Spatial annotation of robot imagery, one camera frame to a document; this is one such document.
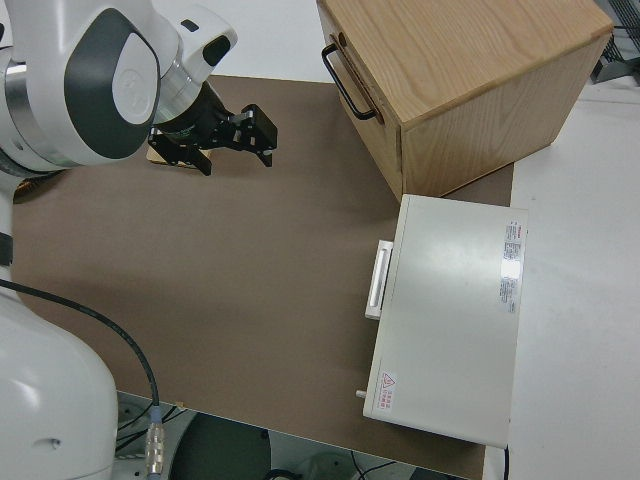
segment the wooden box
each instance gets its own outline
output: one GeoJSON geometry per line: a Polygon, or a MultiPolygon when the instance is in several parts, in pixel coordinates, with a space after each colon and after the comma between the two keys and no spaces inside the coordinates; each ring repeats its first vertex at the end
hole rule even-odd
{"type": "Polygon", "coordinates": [[[591,0],[318,7],[325,64],[398,200],[445,195],[549,145],[612,30],[591,0]]]}

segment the black cable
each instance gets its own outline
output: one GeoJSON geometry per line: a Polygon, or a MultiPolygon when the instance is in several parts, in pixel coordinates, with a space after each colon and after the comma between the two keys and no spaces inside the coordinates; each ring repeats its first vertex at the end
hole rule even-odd
{"type": "MultiPolygon", "coordinates": [[[[170,417],[170,418],[166,418],[166,415],[165,415],[165,416],[162,418],[162,423],[168,423],[168,422],[170,422],[171,420],[173,420],[174,418],[178,418],[180,415],[182,415],[183,413],[186,413],[186,412],[187,412],[187,410],[182,410],[181,412],[176,413],[173,417],[170,417]]],[[[127,435],[127,436],[125,436],[125,437],[122,437],[122,438],[121,438],[121,439],[119,439],[118,441],[120,441],[120,440],[125,440],[125,439],[127,439],[127,438],[128,438],[128,440],[127,440],[126,442],[121,443],[120,445],[118,445],[118,446],[116,447],[116,450],[115,450],[115,451],[116,451],[116,452],[118,452],[118,451],[122,450],[124,447],[128,447],[128,446],[129,446],[129,445],[131,445],[133,442],[135,442],[137,439],[139,439],[140,437],[142,437],[142,436],[144,436],[144,435],[146,435],[146,434],[147,434],[147,430],[142,430],[142,431],[140,431],[140,432],[133,433],[133,434],[131,434],[131,435],[127,435]]]]}
{"type": "Polygon", "coordinates": [[[360,470],[360,467],[358,466],[358,463],[356,462],[356,455],[355,455],[355,453],[353,453],[353,450],[351,450],[351,460],[353,461],[353,466],[356,467],[356,470],[358,471],[358,474],[360,476],[364,475],[364,473],[362,473],[362,470],[360,470]]]}
{"type": "Polygon", "coordinates": [[[509,447],[504,449],[504,475],[503,480],[509,480],[509,447]]]}
{"type": "Polygon", "coordinates": [[[373,472],[374,470],[380,470],[381,468],[388,467],[389,465],[393,465],[394,463],[398,463],[398,462],[387,462],[387,463],[383,463],[382,465],[378,465],[377,467],[368,468],[367,470],[365,470],[360,474],[360,476],[358,477],[358,480],[366,480],[367,477],[365,477],[365,475],[367,473],[373,472]]]}
{"type": "Polygon", "coordinates": [[[130,427],[131,425],[133,425],[134,423],[136,423],[138,420],[140,420],[145,413],[147,413],[149,411],[149,409],[153,406],[153,402],[149,402],[149,405],[147,405],[147,408],[145,408],[142,413],[140,415],[138,415],[136,418],[134,418],[133,420],[128,421],[127,423],[125,423],[124,425],[122,425],[121,427],[118,427],[118,431],[120,430],[124,430],[127,427],[130,427]]]}
{"type": "MultiPolygon", "coordinates": [[[[183,410],[182,412],[178,412],[175,416],[173,416],[173,417],[169,418],[169,417],[171,416],[171,414],[177,410],[177,408],[178,408],[178,407],[176,407],[175,405],[173,405],[173,406],[169,409],[169,411],[168,411],[167,413],[165,413],[165,414],[164,414],[164,416],[162,417],[162,423],[167,423],[168,421],[173,420],[174,418],[176,418],[177,416],[179,416],[181,413],[184,413],[184,412],[186,411],[186,410],[183,410]]],[[[116,438],[116,442],[121,442],[122,440],[126,440],[127,438],[131,438],[131,437],[140,438],[140,437],[138,436],[138,434],[140,434],[140,433],[145,434],[145,433],[147,433],[147,431],[146,431],[146,430],[139,430],[139,431],[137,431],[137,432],[135,432],[135,433],[129,433],[128,435],[125,435],[125,436],[123,436],[123,437],[116,438]]]]}
{"type": "Polygon", "coordinates": [[[45,292],[43,290],[38,290],[36,288],[27,287],[26,285],[21,285],[19,283],[11,282],[9,280],[0,279],[0,287],[8,288],[9,290],[13,290],[19,293],[24,293],[25,295],[30,295],[32,297],[41,298],[43,300],[47,300],[49,302],[57,303],[67,308],[71,308],[73,310],[77,310],[80,313],[84,313],[99,322],[103,323],[111,330],[116,332],[120,338],[122,338],[129,347],[135,352],[138,360],[142,364],[142,368],[144,368],[145,373],[147,374],[147,379],[149,380],[149,387],[151,388],[151,399],[153,406],[160,405],[160,395],[158,394],[158,385],[156,383],[155,376],[153,375],[153,370],[151,370],[151,365],[147,361],[147,358],[144,356],[144,353],[138,346],[138,344],[131,338],[127,332],[125,332],[122,327],[120,327],[117,323],[113,322],[109,318],[105,317],[101,313],[92,310],[89,307],[85,307],[73,300],[69,300],[64,297],[60,297],[58,295],[54,295],[53,293],[45,292]]]}

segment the drawer handle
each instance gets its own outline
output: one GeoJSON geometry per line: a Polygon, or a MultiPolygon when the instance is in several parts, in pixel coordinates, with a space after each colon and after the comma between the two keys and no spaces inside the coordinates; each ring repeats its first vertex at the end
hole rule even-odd
{"type": "Polygon", "coordinates": [[[330,54],[336,51],[338,51],[338,46],[335,43],[332,43],[331,45],[327,45],[326,47],[324,47],[322,49],[322,62],[324,63],[324,66],[327,67],[327,70],[329,70],[329,75],[331,75],[331,78],[333,78],[333,81],[336,83],[336,86],[338,87],[338,91],[344,98],[345,102],[347,102],[347,105],[349,105],[349,108],[353,112],[353,115],[358,120],[369,120],[370,118],[375,117],[376,111],[374,109],[371,109],[367,112],[361,112],[360,110],[358,110],[358,107],[356,107],[355,103],[353,103],[353,100],[349,96],[349,93],[344,88],[344,85],[338,78],[338,74],[333,69],[331,62],[329,62],[329,59],[327,58],[330,54]]]}

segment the brown table mat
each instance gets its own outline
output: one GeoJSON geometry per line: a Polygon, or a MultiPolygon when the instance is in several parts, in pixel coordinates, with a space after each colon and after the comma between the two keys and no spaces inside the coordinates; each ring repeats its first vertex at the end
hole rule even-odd
{"type": "MultiPolygon", "coordinates": [[[[365,418],[354,395],[366,388],[375,342],[364,307],[376,246],[393,239],[399,205],[335,86],[231,77],[213,85],[227,108],[257,103],[271,116],[280,132],[273,168],[221,150],[207,178],[152,165],[141,150],[65,172],[16,206],[16,281],[124,326],[164,401],[481,478],[483,446],[365,418]]],[[[510,175],[454,196],[508,203],[510,175]]],[[[93,347],[120,390],[148,396],[117,336],[25,301],[93,347]]]]}

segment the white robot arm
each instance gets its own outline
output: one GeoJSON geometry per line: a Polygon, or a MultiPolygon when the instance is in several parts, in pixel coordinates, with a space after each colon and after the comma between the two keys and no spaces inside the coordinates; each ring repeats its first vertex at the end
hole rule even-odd
{"type": "MultiPolygon", "coordinates": [[[[24,179],[125,159],[148,141],[170,164],[210,172],[200,149],[248,150],[267,166],[277,130],[249,105],[227,111],[206,82],[236,43],[198,5],[164,18],[149,0],[6,0],[0,50],[0,279],[24,179]]],[[[117,427],[113,378],[68,332],[0,289],[0,476],[107,480],[117,427]]],[[[150,478],[160,478],[152,471],[150,478]]]]}

